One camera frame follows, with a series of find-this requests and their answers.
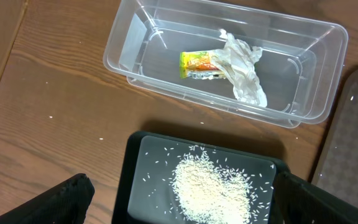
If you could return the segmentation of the clear plastic bin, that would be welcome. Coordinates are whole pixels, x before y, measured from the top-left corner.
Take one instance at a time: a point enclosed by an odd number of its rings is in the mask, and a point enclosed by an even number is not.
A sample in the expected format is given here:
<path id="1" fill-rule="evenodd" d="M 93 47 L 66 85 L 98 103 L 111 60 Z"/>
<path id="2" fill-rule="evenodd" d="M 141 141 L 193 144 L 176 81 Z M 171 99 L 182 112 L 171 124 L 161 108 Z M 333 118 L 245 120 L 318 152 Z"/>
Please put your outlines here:
<path id="1" fill-rule="evenodd" d="M 262 49 L 255 69 L 266 107 L 236 100 L 227 80 L 180 76 L 182 52 L 220 49 L 225 32 Z M 295 128 L 328 117 L 348 40 L 339 24 L 223 2 L 122 1 L 103 62 L 131 85 Z"/>

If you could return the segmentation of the black tray bin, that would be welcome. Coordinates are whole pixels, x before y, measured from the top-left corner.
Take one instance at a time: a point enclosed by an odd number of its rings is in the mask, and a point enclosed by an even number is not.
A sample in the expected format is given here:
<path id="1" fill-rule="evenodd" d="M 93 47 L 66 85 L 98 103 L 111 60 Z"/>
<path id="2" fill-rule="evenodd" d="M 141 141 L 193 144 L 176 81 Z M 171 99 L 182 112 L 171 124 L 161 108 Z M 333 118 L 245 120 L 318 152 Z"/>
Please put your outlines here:
<path id="1" fill-rule="evenodd" d="M 282 223 L 273 181 L 288 170 L 283 161 L 145 131 L 128 139 L 112 222 L 191 223 L 172 189 L 174 170 L 185 157 L 204 154 L 218 169 L 240 173 L 248 182 L 251 223 Z"/>

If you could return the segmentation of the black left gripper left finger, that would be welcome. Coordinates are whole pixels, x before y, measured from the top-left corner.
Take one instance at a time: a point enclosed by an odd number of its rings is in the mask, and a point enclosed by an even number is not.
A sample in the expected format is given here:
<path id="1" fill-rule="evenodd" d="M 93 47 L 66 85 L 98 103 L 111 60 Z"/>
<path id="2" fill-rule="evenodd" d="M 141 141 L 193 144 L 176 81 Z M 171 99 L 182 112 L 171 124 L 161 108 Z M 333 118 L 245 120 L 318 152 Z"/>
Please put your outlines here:
<path id="1" fill-rule="evenodd" d="M 83 224 L 94 187 L 76 174 L 0 216 L 0 224 Z"/>

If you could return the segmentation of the white tissue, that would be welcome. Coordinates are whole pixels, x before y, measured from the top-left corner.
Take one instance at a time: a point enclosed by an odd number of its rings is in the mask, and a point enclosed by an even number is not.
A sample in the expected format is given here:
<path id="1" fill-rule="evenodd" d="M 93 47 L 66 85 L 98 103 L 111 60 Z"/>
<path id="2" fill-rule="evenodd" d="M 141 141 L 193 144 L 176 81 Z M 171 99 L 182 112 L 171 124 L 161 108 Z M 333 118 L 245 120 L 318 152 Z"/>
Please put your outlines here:
<path id="1" fill-rule="evenodd" d="M 212 51 L 211 64 L 233 85 L 237 101 L 265 108 L 267 97 L 255 71 L 255 64 L 262 57 L 262 48 L 250 47 L 231 33 L 225 32 L 224 36 L 226 43 L 223 48 Z"/>

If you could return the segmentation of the green plastic wrapper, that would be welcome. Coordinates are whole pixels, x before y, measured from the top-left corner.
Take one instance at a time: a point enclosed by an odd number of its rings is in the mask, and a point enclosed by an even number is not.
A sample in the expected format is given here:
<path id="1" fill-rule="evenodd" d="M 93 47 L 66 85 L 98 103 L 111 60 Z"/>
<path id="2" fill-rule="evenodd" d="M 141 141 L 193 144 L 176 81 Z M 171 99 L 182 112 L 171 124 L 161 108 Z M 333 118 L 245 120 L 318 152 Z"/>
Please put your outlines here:
<path id="1" fill-rule="evenodd" d="M 224 72 L 211 63 L 213 56 L 213 50 L 182 52 L 180 54 L 180 78 L 225 79 Z"/>

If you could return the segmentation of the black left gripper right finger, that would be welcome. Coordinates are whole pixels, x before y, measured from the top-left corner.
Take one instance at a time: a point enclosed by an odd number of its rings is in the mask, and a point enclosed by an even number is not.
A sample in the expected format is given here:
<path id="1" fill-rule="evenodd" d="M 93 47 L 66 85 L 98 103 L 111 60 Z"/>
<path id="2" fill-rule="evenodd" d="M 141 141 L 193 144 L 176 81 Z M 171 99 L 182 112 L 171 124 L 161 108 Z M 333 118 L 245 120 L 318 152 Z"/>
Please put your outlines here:
<path id="1" fill-rule="evenodd" d="M 274 182 L 275 203 L 289 224 L 358 224 L 358 208 L 289 173 Z"/>

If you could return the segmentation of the pile of white rice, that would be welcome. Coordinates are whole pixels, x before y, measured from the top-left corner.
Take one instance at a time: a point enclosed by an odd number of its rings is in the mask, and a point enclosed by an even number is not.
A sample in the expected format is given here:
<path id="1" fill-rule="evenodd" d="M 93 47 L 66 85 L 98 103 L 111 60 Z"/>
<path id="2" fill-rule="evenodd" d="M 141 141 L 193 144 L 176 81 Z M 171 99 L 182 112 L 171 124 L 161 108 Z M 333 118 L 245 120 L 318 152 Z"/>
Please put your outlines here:
<path id="1" fill-rule="evenodd" d="M 217 166 L 206 152 L 185 154 L 173 170 L 172 190 L 186 221 L 250 223 L 251 188 L 243 172 Z"/>

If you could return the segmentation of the dark brown serving tray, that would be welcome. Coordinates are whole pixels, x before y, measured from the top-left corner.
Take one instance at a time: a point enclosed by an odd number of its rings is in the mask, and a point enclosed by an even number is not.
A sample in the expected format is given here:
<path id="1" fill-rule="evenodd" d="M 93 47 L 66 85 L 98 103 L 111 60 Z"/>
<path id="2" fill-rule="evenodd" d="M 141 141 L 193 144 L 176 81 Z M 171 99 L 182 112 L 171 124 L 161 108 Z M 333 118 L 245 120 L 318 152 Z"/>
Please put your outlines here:
<path id="1" fill-rule="evenodd" d="M 358 69 L 344 84 L 312 183 L 358 208 Z"/>

